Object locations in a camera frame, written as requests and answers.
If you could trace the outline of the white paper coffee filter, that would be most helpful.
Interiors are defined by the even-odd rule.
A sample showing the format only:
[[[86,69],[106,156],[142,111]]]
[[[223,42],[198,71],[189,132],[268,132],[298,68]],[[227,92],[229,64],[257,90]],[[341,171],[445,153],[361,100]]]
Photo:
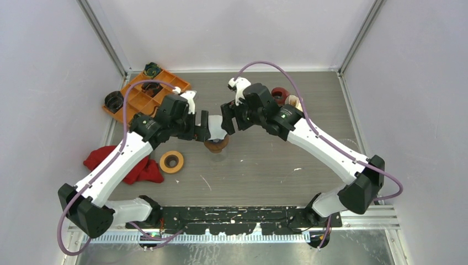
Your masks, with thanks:
[[[208,129],[210,133],[209,141],[217,142],[224,140],[227,136],[226,130],[224,130],[222,125],[223,117],[221,115],[209,115],[208,118]]]

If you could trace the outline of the dark wooden dripper stand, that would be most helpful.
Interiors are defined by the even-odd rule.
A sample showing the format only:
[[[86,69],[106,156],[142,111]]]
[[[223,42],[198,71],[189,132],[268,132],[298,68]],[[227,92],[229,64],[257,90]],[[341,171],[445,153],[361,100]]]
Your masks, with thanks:
[[[229,143],[229,136],[226,135],[223,139],[215,139],[215,140],[208,140],[204,142],[204,146],[211,152],[211,153],[221,153],[223,149]]]

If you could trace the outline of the red and black carafe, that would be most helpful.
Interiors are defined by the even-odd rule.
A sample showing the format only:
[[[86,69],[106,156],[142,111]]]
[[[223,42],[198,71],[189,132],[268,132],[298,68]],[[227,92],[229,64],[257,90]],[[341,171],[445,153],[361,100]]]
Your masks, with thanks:
[[[283,87],[275,87],[272,89],[271,95],[279,106],[283,106],[290,92]]]

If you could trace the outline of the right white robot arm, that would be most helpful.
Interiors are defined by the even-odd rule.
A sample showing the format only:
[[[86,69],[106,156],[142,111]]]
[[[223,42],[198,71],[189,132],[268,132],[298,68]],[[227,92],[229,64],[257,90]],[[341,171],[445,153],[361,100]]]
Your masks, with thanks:
[[[261,83],[252,84],[239,78],[230,80],[227,86],[235,93],[234,100],[221,106],[221,127],[229,135],[235,133],[233,120],[239,130],[261,126],[268,134],[319,159],[343,181],[342,186],[318,193],[308,203],[306,218],[310,225],[319,227],[330,215],[340,211],[359,215],[367,211],[384,183],[385,162],[381,157],[368,158],[347,148],[313,124],[297,107],[280,106]]]

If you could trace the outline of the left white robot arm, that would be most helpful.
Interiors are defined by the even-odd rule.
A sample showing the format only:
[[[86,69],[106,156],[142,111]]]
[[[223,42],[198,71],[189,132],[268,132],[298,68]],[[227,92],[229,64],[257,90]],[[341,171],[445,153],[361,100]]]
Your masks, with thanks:
[[[162,208],[150,197],[121,201],[110,201],[109,197],[141,160],[170,137],[188,141],[210,137],[206,110],[201,124],[195,123],[195,97],[196,91],[169,94],[155,116],[135,114],[121,143],[99,166],[76,185],[64,184],[58,190],[66,217],[89,238],[95,239],[118,224],[137,222],[148,228],[160,224]]]

